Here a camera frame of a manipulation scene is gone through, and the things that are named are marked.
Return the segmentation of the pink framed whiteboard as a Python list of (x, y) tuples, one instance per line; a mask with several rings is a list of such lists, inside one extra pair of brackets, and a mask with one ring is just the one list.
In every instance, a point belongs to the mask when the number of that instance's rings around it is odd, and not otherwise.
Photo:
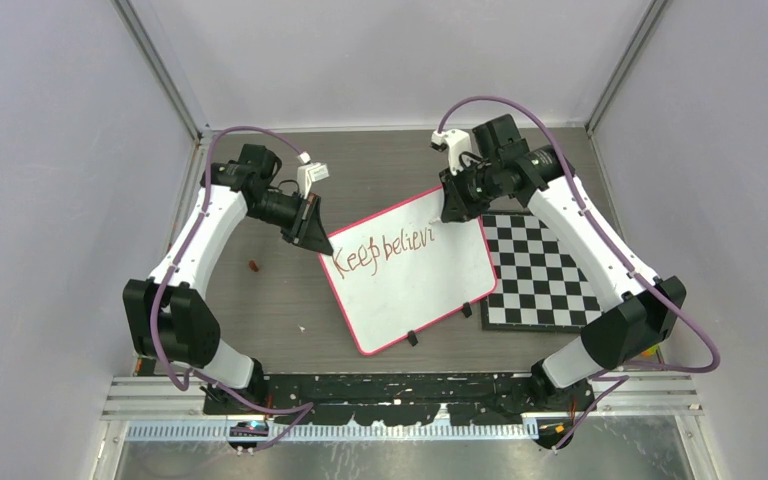
[(479, 219), (429, 225), (443, 199), (436, 187), (329, 234), (334, 253), (320, 263), (362, 355), (376, 355), (495, 290)]

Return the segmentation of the black white checkerboard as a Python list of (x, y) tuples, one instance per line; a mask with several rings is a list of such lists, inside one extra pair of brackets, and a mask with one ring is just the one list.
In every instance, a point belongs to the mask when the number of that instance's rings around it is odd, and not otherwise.
[(537, 217), (481, 217), (497, 285), (480, 302), (489, 331), (578, 333), (601, 316), (597, 297), (568, 250)]

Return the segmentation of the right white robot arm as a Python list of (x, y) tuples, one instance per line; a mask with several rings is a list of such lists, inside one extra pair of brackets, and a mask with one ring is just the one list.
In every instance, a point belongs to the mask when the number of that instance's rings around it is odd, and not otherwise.
[(431, 145), (446, 153), (439, 219), (464, 223), (501, 197), (517, 200), (564, 246), (590, 282), (602, 310), (578, 337), (535, 363), (529, 402), (556, 410), (589, 378), (623, 366), (672, 333), (687, 292), (639, 260), (586, 198), (555, 140), (532, 149), (506, 114), (472, 129), (439, 130)]

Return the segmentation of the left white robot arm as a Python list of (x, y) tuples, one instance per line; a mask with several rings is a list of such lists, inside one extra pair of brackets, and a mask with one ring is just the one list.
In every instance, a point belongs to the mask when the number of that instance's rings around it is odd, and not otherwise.
[(165, 259), (146, 279), (131, 279), (123, 289), (136, 353), (209, 377), (209, 392), (221, 402), (228, 398), (244, 414), (265, 405), (263, 367), (223, 340), (205, 300), (206, 290), (227, 241), (246, 218), (277, 227), (281, 238), (293, 246), (332, 255), (321, 220), (321, 198), (311, 190), (328, 177), (328, 167), (307, 153), (300, 161), (297, 188), (291, 193), (282, 191), (275, 180), (281, 159), (262, 145), (246, 144), (237, 159), (212, 164)]

